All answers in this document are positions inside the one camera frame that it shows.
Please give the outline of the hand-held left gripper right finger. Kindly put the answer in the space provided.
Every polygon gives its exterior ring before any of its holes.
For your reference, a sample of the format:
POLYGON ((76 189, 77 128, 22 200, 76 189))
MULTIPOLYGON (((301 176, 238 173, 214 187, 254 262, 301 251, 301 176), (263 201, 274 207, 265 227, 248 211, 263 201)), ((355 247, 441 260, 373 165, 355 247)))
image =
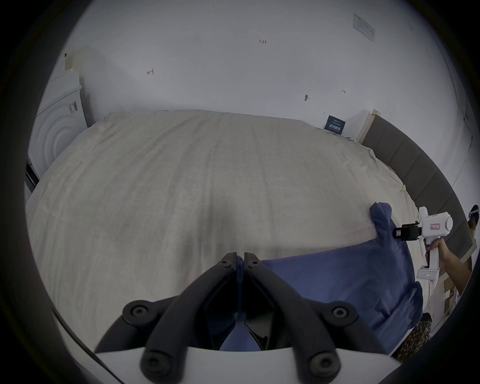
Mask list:
POLYGON ((360 355, 387 357, 385 349, 357 309, 343 301, 322 303, 303 298, 291 285, 257 258, 244 253, 244 311, 253 320, 264 309, 272 310, 267 336, 252 330, 262 351, 290 346, 301 382, 332 382, 344 363, 337 347, 360 355))

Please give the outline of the person's right hand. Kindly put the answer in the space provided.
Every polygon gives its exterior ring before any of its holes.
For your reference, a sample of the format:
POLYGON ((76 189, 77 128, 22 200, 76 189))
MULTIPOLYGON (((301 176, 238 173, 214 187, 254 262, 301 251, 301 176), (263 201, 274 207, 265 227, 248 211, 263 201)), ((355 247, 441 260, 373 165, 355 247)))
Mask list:
POLYGON ((450 262, 452 257, 451 251, 448 248, 445 240, 443 237, 439 237, 435 239, 430 245, 427 246, 427 256, 429 260, 429 265, 432 264, 431 262, 431 254, 433 250, 437 249, 439 253, 439 265, 444 265, 445 263, 450 262))

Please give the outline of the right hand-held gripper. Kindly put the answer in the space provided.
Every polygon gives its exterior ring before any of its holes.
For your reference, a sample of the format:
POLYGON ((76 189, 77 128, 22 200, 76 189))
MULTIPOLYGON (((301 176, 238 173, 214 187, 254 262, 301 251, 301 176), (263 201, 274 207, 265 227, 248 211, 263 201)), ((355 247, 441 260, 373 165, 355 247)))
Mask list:
POLYGON ((420 267, 417 279, 437 280, 440 273, 439 249, 430 249, 431 244, 439 238, 446 237, 453 229, 453 218, 448 212, 429 214, 426 207, 418 209, 419 221, 396 227, 392 236, 404 242, 421 240, 428 251, 427 264, 420 267))

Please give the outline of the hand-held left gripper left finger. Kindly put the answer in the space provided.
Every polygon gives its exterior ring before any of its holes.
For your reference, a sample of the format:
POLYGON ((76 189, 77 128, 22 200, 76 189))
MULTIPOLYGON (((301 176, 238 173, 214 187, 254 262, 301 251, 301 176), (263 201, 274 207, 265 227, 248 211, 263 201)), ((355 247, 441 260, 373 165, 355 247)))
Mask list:
POLYGON ((129 302, 95 354, 144 347, 143 376, 152 383, 179 383, 189 346, 218 351, 234 327, 238 259, 236 252, 227 253, 178 296, 129 302))

